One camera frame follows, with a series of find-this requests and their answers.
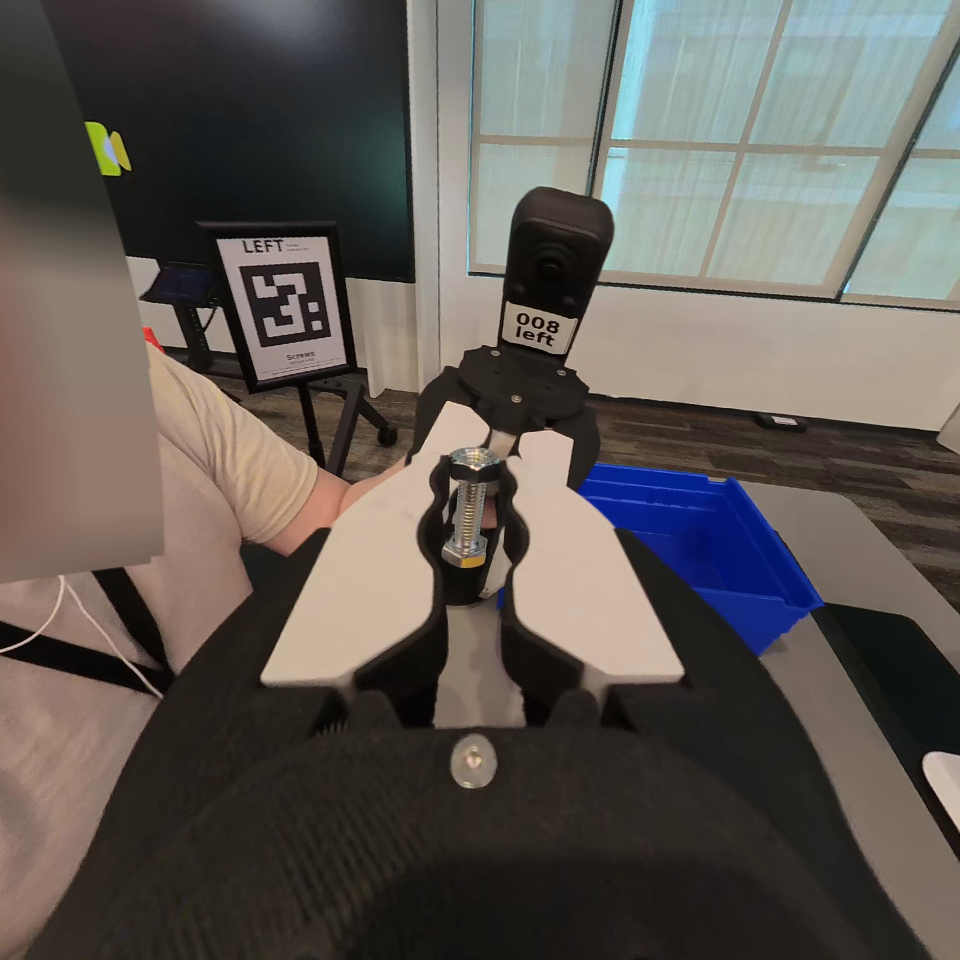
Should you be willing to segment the large grid window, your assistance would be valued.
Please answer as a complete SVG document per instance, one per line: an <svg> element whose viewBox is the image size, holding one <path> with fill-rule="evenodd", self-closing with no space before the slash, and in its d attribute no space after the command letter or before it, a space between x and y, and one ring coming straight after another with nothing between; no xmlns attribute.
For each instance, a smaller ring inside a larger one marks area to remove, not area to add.
<svg viewBox="0 0 960 960"><path fill-rule="evenodd" d="M592 196L602 280L958 307L958 2L471 2L466 250Z"/></svg>

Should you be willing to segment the large dark wall screen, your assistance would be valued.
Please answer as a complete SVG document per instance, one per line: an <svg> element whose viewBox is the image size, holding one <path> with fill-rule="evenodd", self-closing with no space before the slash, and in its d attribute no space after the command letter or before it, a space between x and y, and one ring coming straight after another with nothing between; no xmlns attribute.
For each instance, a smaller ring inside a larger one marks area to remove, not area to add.
<svg viewBox="0 0 960 960"><path fill-rule="evenodd" d="M207 264L198 223L333 222L351 279L414 282L407 3L48 1L128 258Z"/></svg>

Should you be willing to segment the black desk mat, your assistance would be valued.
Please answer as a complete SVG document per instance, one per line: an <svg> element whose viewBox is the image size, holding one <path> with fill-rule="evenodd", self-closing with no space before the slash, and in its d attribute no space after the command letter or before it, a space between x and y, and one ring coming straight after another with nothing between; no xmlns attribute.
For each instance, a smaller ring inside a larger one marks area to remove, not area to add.
<svg viewBox="0 0 960 960"><path fill-rule="evenodd" d="M931 790L922 759L959 755L958 671L909 617L824 604L812 617L955 857L959 831Z"/></svg>

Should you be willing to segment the silver hex nut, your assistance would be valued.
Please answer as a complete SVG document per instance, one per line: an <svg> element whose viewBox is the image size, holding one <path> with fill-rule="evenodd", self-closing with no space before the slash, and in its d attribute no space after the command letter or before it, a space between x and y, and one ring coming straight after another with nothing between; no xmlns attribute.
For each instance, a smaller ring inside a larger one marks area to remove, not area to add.
<svg viewBox="0 0 960 960"><path fill-rule="evenodd" d="M449 476L453 482L486 485L500 476L500 458L483 447L464 447L449 455Z"/></svg>

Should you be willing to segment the silver hex bolt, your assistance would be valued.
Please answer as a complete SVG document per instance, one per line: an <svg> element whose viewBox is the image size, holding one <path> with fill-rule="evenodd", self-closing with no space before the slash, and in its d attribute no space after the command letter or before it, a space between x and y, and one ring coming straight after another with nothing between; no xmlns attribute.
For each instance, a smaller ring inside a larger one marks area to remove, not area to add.
<svg viewBox="0 0 960 960"><path fill-rule="evenodd" d="M487 539L482 533L481 518L487 487L491 483L454 483L457 486L457 497L453 510L452 533L441 549L441 558L458 570L476 570L486 562Z"/></svg>

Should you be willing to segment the blue plastic bin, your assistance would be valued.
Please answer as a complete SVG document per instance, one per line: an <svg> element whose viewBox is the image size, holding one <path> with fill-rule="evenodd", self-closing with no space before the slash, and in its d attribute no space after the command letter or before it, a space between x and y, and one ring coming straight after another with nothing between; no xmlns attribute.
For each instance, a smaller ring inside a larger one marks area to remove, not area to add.
<svg viewBox="0 0 960 960"><path fill-rule="evenodd" d="M700 601L755 655L824 605L735 479L600 464L574 492L616 529L679 658L671 618Z"/></svg>

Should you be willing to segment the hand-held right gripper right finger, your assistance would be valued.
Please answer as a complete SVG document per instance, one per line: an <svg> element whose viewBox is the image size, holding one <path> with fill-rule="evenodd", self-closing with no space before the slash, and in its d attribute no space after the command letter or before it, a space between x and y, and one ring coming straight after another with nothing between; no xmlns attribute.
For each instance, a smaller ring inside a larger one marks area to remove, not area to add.
<svg viewBox="0 0 960 960"><path fill-rule="evenodd" d="M617 529L557 470L511 456L501 523L501 660L524 712L551 712L573 690L603 707L614 687L684 678Z"/></svg>

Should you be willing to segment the black framed marker sign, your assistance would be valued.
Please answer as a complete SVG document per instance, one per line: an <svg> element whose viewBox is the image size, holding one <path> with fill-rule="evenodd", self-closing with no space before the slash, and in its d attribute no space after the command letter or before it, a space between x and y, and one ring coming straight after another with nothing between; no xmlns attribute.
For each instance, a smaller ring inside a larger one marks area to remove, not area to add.
<svg viewBox="0 0 960 960"><path fill-rule="evenodd" d="M196 222L251 394L358 371L337 222Z"/></svg>

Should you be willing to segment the black laptop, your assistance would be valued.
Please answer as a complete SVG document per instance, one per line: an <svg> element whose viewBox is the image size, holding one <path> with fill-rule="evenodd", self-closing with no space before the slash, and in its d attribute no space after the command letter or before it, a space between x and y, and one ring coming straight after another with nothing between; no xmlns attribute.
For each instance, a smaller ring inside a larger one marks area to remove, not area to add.
<svg viewBox="0 0 960 960"><path fill-rule="evenodd" d="M191 308L219 305L216 278L207 266L161 260L157 266L150 286L138 295L140 302Z"/></svg>

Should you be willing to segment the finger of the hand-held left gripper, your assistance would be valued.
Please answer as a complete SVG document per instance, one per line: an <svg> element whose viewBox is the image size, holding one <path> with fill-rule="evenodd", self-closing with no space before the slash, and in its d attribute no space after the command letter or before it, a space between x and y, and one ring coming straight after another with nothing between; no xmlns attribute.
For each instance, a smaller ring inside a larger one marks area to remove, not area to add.
<svg viewBox="0 0 960 960"><path fill-rule="evenodd" d="M518 440L518 457L534 475L551 484L570 485L574 441L553 429L528 431Z"/></svg>
<svg viewBox="0 0 960 960"><path fill-rule="evenodd" d="M417 406L409 457L447 457L456 450L486 447L491 427L470 406L446 401Z"/></svg>

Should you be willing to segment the black laptop stand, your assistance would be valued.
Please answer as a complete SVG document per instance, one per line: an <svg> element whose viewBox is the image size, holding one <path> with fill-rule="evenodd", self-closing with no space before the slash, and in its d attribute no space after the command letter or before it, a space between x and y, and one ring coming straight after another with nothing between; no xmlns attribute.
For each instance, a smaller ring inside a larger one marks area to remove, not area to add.
<svg viewBox="0 0 960 960"><path fill-rule="evenodd" d="M184 347L172 349L174 357L198 374L243 380L234 338L222 308L177 305L173 309L184 342Z"/></svg>

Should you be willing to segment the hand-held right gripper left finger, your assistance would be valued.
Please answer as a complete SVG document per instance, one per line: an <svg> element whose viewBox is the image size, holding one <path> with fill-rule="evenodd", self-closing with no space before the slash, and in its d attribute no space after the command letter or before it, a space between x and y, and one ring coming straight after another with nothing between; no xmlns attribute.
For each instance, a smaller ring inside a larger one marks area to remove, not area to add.
<svg viewBox="0 0 960 960"><path fill-rule="evenodd" d="M260 675L268 689L381 692L433 714L449 657L438 558L450 455L422 450L335 521Z"/></svg>

